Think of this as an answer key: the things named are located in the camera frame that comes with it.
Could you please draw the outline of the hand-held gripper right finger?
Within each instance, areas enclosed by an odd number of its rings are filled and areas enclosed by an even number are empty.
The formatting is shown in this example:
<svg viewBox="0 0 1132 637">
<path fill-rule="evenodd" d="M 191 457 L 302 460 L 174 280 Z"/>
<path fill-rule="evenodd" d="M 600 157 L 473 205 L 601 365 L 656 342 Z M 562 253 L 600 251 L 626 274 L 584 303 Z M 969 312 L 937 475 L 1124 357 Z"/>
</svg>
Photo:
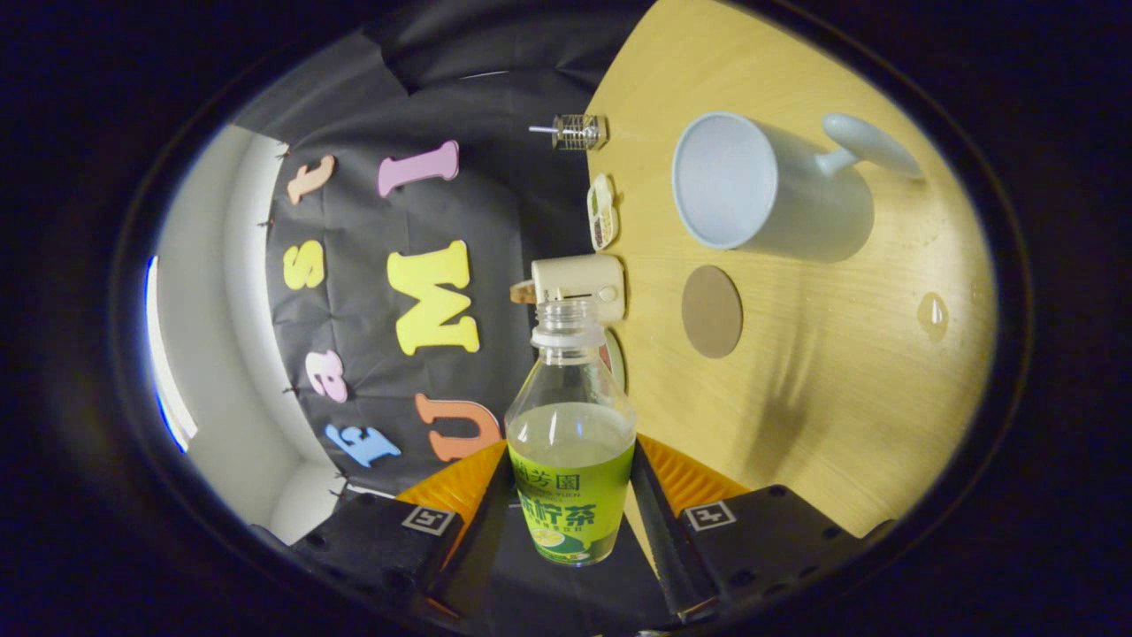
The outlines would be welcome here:
<svg viewBox="0 0 1132 637">
<path fill-rule="evenodd" d="M 732 620 L 800 597 L 854 563 L 892 520 L 854 535 L 788 487 L 749 489 L 646 434 L 631 464 L 666 602 L 679 620 Z"/>
</svg>

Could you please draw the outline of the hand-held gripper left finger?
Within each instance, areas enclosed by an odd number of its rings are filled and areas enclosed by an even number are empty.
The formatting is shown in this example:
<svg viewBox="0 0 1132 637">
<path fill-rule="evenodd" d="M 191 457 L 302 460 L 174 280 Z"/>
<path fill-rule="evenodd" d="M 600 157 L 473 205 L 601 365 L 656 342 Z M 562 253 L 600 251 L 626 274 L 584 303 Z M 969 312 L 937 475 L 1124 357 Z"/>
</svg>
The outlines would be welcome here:
<svg viewBox="0 0 1132 637">
<path fill-rule="evenodd" d="M 507 444 L 490 444 L 396 497 L 355 494 L 292 552 L 383 610 L 470 620 L 492 576 L 512 485 Z"/>
</svg>

